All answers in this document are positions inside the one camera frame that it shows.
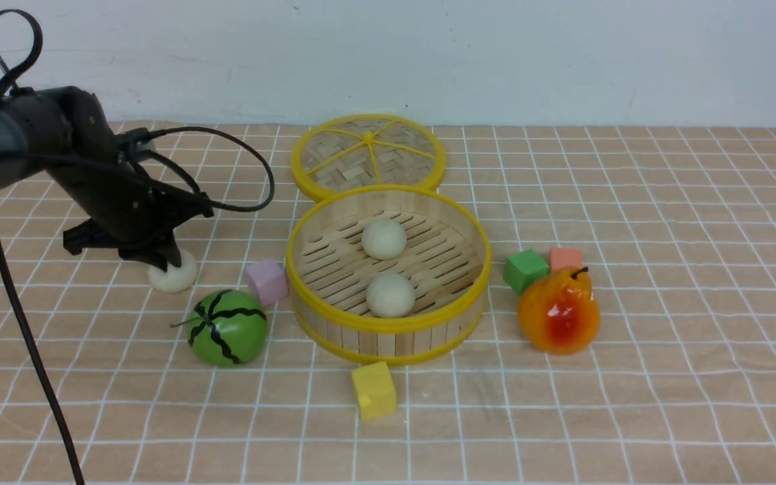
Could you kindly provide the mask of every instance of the toy watermelon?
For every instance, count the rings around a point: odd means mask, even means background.
[[[187,322],[187,343],[197,357],[216,366],[256,359],[268,336],[268,320],[259,301],[237,290],[207,295]]]

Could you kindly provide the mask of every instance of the grid pattern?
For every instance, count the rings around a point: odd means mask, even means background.
[[[168,328],[241,285],[247,261],[281,261],[312,206],[289,169],[305,128],[218,128],[271,156],[277,196],[181,228],[204,261],[184,294],[149,291],[112,251],[70,257],[61,231],[84,215],[44,176],[0,192],[90,481],[776,483],[776,129],[435,128],[440,192],[492,240],[490,308],[450,355],[394,371],[396,414],[360,423],[352,365],[305,337],[288,302],[268,309],[262,357],[234,370],[206,368]],[[265,194],[258,162],[227,141],[159,146],[215,199]],[[552,245],[584,251],[603,311],[575,356],[530,349],[499,276],[507,255]],[[0,482],[70,478],[0,283]]]

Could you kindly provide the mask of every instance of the pink cube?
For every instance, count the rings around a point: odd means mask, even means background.
[[[286,272],[275,261],[262,260],[244,268],[247,288],[262,306],[270,306],[289,296]]]

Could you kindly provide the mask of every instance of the black cable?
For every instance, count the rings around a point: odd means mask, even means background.
[[[0,10],[0,16],[6,13],[17,13],[24,18],[28,25],[32,28],[32,50],[28,53],[28,56],[20,64],[17,64],[13,69],[8,68],[8,64],[5,63],[0,55],[0,68],[4,71],[2,79],[0,79],[0,96],[4,96],[8,92],[9,88],[17,89],[16,80],[18,80],[23,74],[30,70],[35,62],[40,58],[40,52],[44,46],[44,33],[40,29],[40,24],[28,15],[28,13],[19,9],[4,9]]]
[[[40,387],[44,391],[46,401],[49,402],[50,411],[53,413],[56,425],[59,427],[59,433],[62,436],[62,442],[65,445],[65,452],[67,452],[68,462],[71,464],[71,473],[73,473],[74,482],[77,485],[84,485],[86,480],[83,479],[83,470],[79,466],[79,457],[77,457],[77,449],[73,444],[73,438],[71,438],[71,432],[67,427],[65,421],[65,415],[62,413],[61,405],[59,405],[59,399],[56,397],[53,384],[50,383],[50,378],[46,374],[46,368],[44,368],[44,362],[40,358],[40,352],[38,351],[38,345],[34,341],[32,335],[32,328],[28,324],[28,318],[25,311],[22,309],[22,303],[20,302],[20,295],[16,291],[16,285],[13,283],[13,277],[11,276],[10,269],[8,268],[8,260],[5,257],[5,249],[2,245],[2,236],[0,236],[0,274],[2,276],[2,284],[4,285],[5,292],[8,294],[8,301],[10,301],[13,309],[13,316],[18,322],[22,339],[26,343],[26,349],[28,350],[28,356],[34,366],[34,372],[38,375],[40,381]]]
[[[159,162],[160,165],[165,166],[166,168],[169,168],[172,170],[173,174],[177,175],[182,181],[187,184],[188,187],[191,188],[193,193],[200,193],[199,184],[197,184],[197,181],[194,181],[193,177],[191,177],[190,174],[184,169],[179,166],[178,163],[173,162],[172,160],[168,159],[167,157],[164,157],[162,154],[159,154],[158,152],[155,152],[154,150],[146,150],[145,156],[148,158],[155,160],[155,162]]]
[[[249,150],[252,150],[252,148],[247,146],[243,141],[236,140],[236,142],[239,143],[241,146],[246,146]],[[257,203],[257,205],[250,205],[250,206],[229,205],[229,203],[222,203],[222,202],[217,202],[216,200],[206,199],[205,197],[199,196],[194,193],[189,193],[184,189],[175,187],[175,185],[167,184],[166,182],[155,181],[155,179],[152,179],[148,175],[138,174],[138,172],[131,172],[129,170],[121,168],[121,166],[118,166],[118,165],[111,165],[108,163],[97,162],[96,160],[86,160],[86,159],[77,158],[73,156],[47,156],[47,154],[4,152],[0,154],[0,163],[17,162],[18,160],[34,160],[35,162],[67,163],[69,165],[85,166],[86,168],[109,172],[110,174],[120,175],[121,177],[124,177],[126,179],[132,179],[132,181],[141,182],[143,185],[147,185],[147,187],[151,187],[157,191],[162,191],[163,193],[167,193],[169,195],[179,197],[179,199],[184,199],[191,203],[198,203],[198,205],[207,205],[215,209],[223,209],[224,211],[230,211],[230,212],[256,212],[256,211],[259,211],[260,209],[265,208],[265,206],[267,206],[268,203],[271,203],[271,200],[274,199],[275,183],[274,183],[274,173],[271,172],[271,168],[270,166],[268,166],[268,162],[266,162],[265,158],[263,158],[263,156],[261,156],[261,154],[259,154],[258,152],[254,151],[253,153],[256,153],[257,158],[259,158],[259,161],[262,163],[262,166],[264,166],[265,168],[265,173],[268,175],[268,196],[265,197],[265,200],[263,200],[261,203]],[[169,159],[166,159],[166,160],[167,162],[175,166],[178,166],[179,170],[183,171],[183,169],[181,169],[179,165],[176,165],[175,162],[173,162],[172,160],[169,160]]]

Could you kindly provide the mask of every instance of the bamboo steamer lid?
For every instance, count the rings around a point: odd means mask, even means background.
[[[430,129],[391,115],[354,115],[323,123],[292,151],[292,176],[315,202],[365,185],[410,185],[434,191],[445,149]]]

